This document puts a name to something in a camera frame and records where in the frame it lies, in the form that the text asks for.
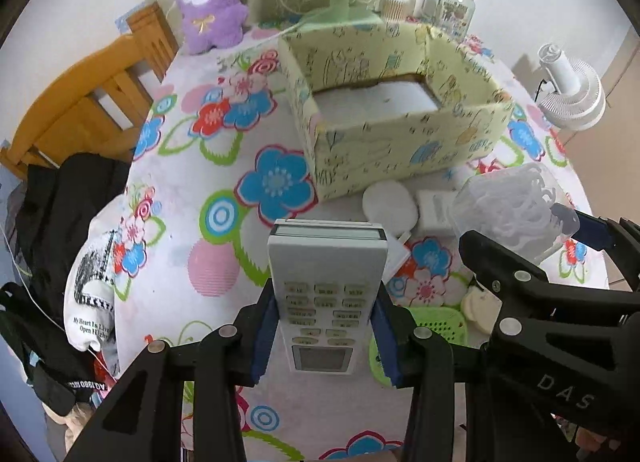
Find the clear plastic container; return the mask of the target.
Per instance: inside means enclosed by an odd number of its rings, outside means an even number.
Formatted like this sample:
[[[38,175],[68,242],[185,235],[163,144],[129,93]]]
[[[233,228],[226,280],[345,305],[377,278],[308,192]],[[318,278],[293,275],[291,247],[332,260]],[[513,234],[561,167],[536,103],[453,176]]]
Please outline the clear plastic container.
[[[475,230],[535,264],[559,250],[580,227],[564,190],[537,163],[468,179],[447,216],[457,236]]]

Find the white power adapter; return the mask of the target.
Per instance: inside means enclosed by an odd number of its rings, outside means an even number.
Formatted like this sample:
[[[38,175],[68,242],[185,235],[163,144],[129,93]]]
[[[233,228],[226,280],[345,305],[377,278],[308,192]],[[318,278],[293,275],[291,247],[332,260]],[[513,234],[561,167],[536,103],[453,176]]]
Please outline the white power adapter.
[[[416,192],[419,219],[418,230],[426,236],[450,237],[454,225],[450,222],[449,209],[457,193],[445,190],[422,189]]]

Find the white remote control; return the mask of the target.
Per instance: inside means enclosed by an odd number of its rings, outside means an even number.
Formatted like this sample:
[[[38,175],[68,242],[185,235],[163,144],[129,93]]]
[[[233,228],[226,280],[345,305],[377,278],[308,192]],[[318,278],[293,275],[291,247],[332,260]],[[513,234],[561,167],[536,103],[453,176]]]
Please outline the white remote control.
[[[387,253],[379,224],[276,220],[268,260],[292,371],[352,373]]]

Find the white round puff case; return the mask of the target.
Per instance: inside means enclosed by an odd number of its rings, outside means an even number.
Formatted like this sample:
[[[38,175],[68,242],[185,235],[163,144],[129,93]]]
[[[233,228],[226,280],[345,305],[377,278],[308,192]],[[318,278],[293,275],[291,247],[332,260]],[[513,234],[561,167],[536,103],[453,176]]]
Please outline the white round puff case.
[[[364,190],[362,211],[368,222],[380,224],[395,237],[413,230],[419,217],[411,193],[396,180],[376,182]]]

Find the green perforated plastic case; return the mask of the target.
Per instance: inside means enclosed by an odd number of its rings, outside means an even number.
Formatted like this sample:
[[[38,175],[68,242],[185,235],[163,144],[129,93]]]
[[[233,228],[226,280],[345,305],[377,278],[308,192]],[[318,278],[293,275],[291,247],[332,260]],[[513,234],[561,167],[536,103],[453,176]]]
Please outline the green perforated plastic case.
[[[464,315],[456,308],[416,306],[408,307],[408,311],[418,326],[426,326],[453,345],[468,344],[468,327]],[[392,386],[390,379],[385,375],[375,338],[371,338],[369,344],[369,366],[373,377],[379,383]]]

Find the white card packet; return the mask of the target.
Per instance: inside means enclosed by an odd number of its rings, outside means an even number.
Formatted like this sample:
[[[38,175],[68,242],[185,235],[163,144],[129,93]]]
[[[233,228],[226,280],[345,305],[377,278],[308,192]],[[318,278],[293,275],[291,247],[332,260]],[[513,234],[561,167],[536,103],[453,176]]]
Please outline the white card packet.
[[[382,281],[387,283],[410,257],[410,248],[407,242],[410,232],[404,232],[398,238],[392,234],[387,235],[387,258],[383,270]]]

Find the white printed tote bag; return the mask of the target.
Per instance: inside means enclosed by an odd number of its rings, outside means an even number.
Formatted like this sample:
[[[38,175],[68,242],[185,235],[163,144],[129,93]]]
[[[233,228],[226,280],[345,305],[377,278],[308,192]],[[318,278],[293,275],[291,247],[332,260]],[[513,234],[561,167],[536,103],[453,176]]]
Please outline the white printed tote bag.
[[[63,323],[67,341],[81,352],[98,352],[110,375],[119,375],[115,340],[116,231],[92,234],[67,277]]]

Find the white clip fan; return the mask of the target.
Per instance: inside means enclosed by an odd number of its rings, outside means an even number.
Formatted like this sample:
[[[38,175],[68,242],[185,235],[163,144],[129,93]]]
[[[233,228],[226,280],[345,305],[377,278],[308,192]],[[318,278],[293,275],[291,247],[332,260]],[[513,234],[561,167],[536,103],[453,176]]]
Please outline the white clip fan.
[[[552,43],[539,48],[538,60],[553,85],[552,92],[538,104],[546,119],[571,132],[595,126],[604,115],[606,101],[597,71],[585,61],[568,58]]]

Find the yellow patterned cardboard box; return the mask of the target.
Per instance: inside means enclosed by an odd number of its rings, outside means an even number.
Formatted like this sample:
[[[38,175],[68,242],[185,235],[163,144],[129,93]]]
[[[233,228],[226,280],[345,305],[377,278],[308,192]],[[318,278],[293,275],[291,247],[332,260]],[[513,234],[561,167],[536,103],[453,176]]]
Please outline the yellow patterned cardboard box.
[[[487,156],[511,118],[511,95],[429,24],[296,31],[278,53],[322,201]]]

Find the black clothing pile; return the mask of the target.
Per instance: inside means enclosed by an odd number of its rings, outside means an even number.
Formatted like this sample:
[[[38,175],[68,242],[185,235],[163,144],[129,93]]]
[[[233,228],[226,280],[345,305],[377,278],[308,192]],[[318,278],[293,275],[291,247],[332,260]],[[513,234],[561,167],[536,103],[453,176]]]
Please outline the black clothing pile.
[[[122,161],[77,153],[58,168],[29,167],[23,185],[10,236],[32,276],[1,287],[1,335],[37,397],[59,416],[104,387],[93,356],[67,341],[64,292],[90,220],[124,191],[129,169]]]

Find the floral tablecloth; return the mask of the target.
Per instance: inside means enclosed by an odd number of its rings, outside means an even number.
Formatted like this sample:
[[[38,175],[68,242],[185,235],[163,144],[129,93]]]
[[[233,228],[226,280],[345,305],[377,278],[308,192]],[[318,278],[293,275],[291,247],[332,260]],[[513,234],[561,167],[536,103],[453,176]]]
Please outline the floral tablecloth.
[[[579,211],[590,208],[556,130],[479,40],[461,44],[511,95],[495,148],[397,179],[411,193],[542,164]],[[122,368],[152,341],[201,340],[253,303],[269,276],[279,218],[363,220],[362,191],[322,201],[288,102],[278,43],[253,30],[231,50],[178,55],[134,149],[122,196],[99,214],[116,231],[115,340]]]

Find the glass jar green lid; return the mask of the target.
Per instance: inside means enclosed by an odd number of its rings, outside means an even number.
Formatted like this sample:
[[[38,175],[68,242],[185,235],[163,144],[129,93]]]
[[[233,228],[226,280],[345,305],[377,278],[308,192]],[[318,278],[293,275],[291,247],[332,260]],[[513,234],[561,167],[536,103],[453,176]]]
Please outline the glass jar green lid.
[[[475,0],[423,0],[422,18],[462,43],[475,11]]]

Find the cotton swab container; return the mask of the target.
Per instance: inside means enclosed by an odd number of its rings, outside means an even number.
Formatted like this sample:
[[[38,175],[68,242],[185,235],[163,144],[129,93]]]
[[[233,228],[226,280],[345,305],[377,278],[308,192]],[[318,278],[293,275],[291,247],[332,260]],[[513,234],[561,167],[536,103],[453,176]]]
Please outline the cotton swab container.
[[[380,16],[386,21],[402,21],[408,17],[411,0],[380,0]]]

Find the wooden chair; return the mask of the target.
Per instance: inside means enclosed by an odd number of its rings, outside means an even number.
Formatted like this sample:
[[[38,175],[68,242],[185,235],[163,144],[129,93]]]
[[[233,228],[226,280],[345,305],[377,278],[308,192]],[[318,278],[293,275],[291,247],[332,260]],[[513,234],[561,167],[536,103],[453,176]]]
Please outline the wooden chair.
[[[18,178],[31,165],[58,168],[88,152],[130,162],[152,96],[134,74],[147,66],[162,80],[178,43],[157,2],[127,18],[129,32],[62,73],[25,113],[1,165]]]

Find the purple plush toy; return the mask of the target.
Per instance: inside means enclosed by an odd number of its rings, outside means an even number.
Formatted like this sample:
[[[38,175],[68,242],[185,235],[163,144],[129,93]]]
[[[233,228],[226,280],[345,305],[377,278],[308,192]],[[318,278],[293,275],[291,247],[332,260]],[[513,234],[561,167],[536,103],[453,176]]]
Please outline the purple plush toy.
[[[204,54],[231,48],[243,40],[250,11],[242,0],[177,0],[186,51]]]

